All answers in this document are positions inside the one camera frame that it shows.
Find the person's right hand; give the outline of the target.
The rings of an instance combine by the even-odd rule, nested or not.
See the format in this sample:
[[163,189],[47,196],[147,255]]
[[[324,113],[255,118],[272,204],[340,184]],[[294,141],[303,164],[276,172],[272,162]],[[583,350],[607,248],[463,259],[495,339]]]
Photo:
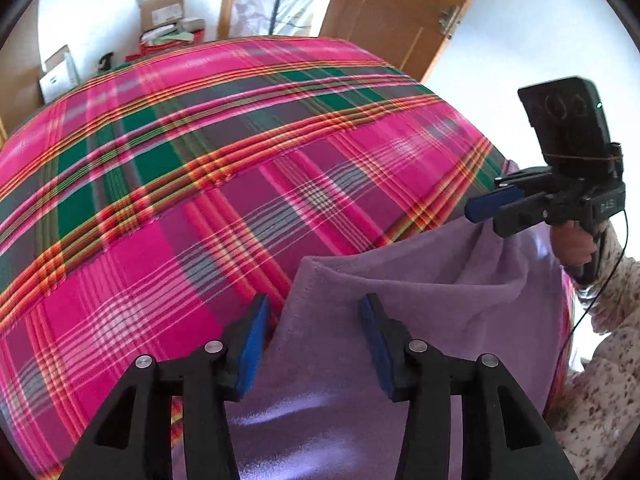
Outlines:
[[583,266],[590,263],[597,246],[591,234],[575,221],[550,228],[552,252],[562,266]]

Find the floral sleeve forearm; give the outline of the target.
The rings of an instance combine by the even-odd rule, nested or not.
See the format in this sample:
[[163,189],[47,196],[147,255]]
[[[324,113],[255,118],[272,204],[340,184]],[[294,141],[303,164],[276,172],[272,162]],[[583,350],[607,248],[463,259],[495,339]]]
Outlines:
[[605,478],[639,429],[639,263],[623,254],[610,222],[600,232],[598,275],[576,295],[605,338],[567,377],[549,422],[581,479]]

